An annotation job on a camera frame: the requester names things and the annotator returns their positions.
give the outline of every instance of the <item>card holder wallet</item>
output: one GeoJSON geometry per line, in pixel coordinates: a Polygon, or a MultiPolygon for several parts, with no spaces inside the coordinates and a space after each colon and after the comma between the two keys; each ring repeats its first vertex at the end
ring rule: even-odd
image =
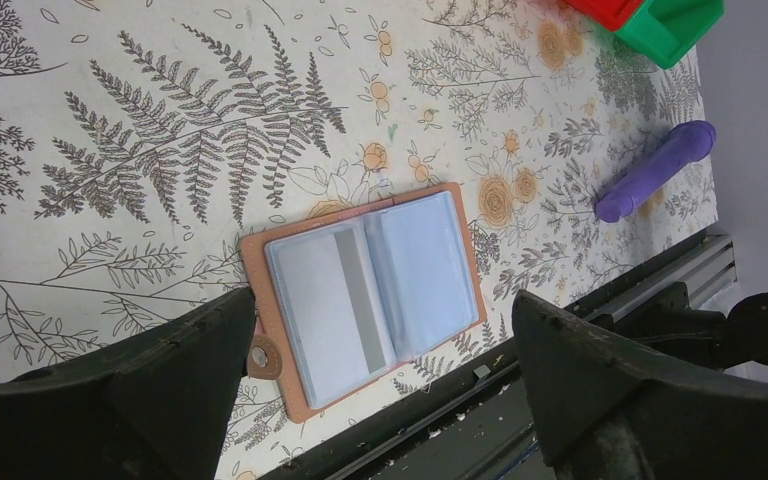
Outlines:
{"type": "Polygon", "coordinates": [[[273,240],[264,250],[312,409],[479,319],[449,191],[273,240]]]}

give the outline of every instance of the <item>light blue card sleeve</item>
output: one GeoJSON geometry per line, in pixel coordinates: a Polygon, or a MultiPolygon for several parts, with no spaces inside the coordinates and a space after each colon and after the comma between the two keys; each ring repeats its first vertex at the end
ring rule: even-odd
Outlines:
{"type": "Polygon", "coordinates": [[[478,320],[451,193],[438,193],[363,218],[399,361],[428,352],[478,320]]]}

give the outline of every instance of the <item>purple toy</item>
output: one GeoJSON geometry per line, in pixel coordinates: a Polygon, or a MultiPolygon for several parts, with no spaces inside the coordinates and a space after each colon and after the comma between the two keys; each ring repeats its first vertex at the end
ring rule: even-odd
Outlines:
{"type": "Polygon", "coordinates": [[[632,170],[596,203],[596,216],[604,222],[617,223],[631,215],[685,165],[708,156],[716,140],[717,131],[704,120],[673,128],[649,161],[632,170]]]}

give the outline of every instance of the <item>orange flower print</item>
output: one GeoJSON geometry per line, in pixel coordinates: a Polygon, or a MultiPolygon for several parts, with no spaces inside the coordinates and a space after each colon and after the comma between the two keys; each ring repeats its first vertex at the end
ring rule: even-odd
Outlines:
{"type": "Polygon", "coordinates": [[[428,177],[431,176],[431,170],[428,168],[428,165],[419,165],[414,169],[413,175],[417,182],[425,183],[428,181],[428,177]]]}
{"type": "Polygon", "coordinates": [[[393,46],[391,44],[392,40],[393,39],[390,37],[390,32],[385,30],[378,32],[378,42],[381,44],[379,51],[381,52],[381,55],[389,57],[393,54],[393,46]]]}
{"type": "Polygon", "coordinates": [[[507,226],[513,216],[513,195],[508,182],[498,175],[483,178],[478,192],[478,209],[491,227],[507,226]]]}
{"type": "Polygon", "coordinates": [[[321,217],[347,208],[352,208],[352,204],[346,200],[320,200],[310,209],[307,218],[321,217]]]}
{"type": "Polygon", "coordinates": [[[375,104],[375,124],[381,125],[381,120],[387,119],[387,112],[390,111],[390,89],[394,85],[387,86],[381,80],[378,80],[378,74],[369,75],[369,73],[363,68],[360,69],[360,75],[363,77],[363,81],[367,83],[366,87],[363,87],[364,93],[358,95],[358,98],[364,102],[375,104]]]}
{"type": "Polygon", "coordinates": [[[413,169],[413,177],[419,183],[425,183],[429,187],[440,183],[440,179],[436,175],[431,173],[434,167],[431,166],[431,162],[437,158],[437,153],[428,155],[426,157],[419,156],[419,149],[416,146],[416,142],[411,140],[411,148],[408,149],[410,156],[408,157],[408,165],[413,169]]]}
{"type": "Polygon", "coordinates": [[[543,63],[551,70],[560,70],[566,62],[564,39],[561,30],[549,19],[543,20],[537,30],[537,46],[543,63]]]}
{"type": "Polygon", "coordinates": [[[519,151],[519,135],[513,130],[508,130],[505,134],[505,146],[503,147],[508,155],[513,155],[519,151]]]}
{"type": "Polygon", "coordinates": [[[659,188],[658,190],[655,190],[655,193],[652,194],[651,197],[646,199],[645,202],[643,202],[642,205],[637,209],[638,212],[640,212],[640,216],[643,218],[649,220],[652,218],[652,214],[655,213],[655,208],[664,203],[664,200],[666,199],[666,192],[664,192],[664,187],[659,188]]]}
{"type": "Polygon", "coordinates": [[[537,175],[523,168],[514,180],[514,195],[525,203],[531,203],[537,197],[537,175]]]}
{"type": "Polygon", "coordinates": [[[581,106],[581,109],[584,110],[584,113],[593,116],[594,113],[596,113],[596,97],[590,97],[587,99],[587,103],[581,106]]]}
{"type": "Polygon", "coordinates": [[[564,45],[570,55],[574,57],[581,55],[581,52],[584,51],[584,42],[581,41],[581,34],[578,33],[576,27],[567,27],[567,31],[564,32],[564,45]]]}
{"type": "Polygon", "coordinates": [[[514,27],[514,33],[520,40],[527,40],[531,38],[531,30],[528,29],[528,22],[525,25],[517,25],[514,27]]]}
{"type": "Polygon", "coordinates": [[[387,57],[393,55],[393,37],[388,32],[386,20],[378,25],[378,21],[372,15],[369,16],[369,24],[372,25],[373,34],[364,35],[363,38],[370,42],[378,43],[378,58],[387,66],[387,57]]]}
{"type": "Polygon", "coordinates": [[[387,168],[387,150],[380,143],[370,143],[363,149],[363,166],[370,172],[387,168]]]}
{"type": "Polygon", "coordinates": [[[390,103],[387,101],[387,94],[390,93],[390,89],[382,82],[373,82],[369,86],[369,91],[372,92],[372,98],[375,99],[375,108],[383,113],[390,111],[390,103]]]}
{"type": "Polygon", "coordinates": [[[542,127],[544,123],[546,123],[546,119],[543,118],[543,109],[541,108],[537,115],[534,116],[534,123],[531,126],[542,127]]]}

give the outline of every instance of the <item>table surface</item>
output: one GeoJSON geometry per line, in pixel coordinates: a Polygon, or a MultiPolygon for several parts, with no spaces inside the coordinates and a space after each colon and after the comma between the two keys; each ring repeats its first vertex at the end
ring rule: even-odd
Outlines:
{"type": "Polygon", "coordinates": [[[660,71],[548,1],[0,0],[0,381],[244,285],[240,235],[459,182],[488,322],[301,425],[245,379],[216,477],[255,478],[508,338],[518,289],[568,304],[714,222],[707,159],[592,213],[703,115],[695,51],[660,71]]]}

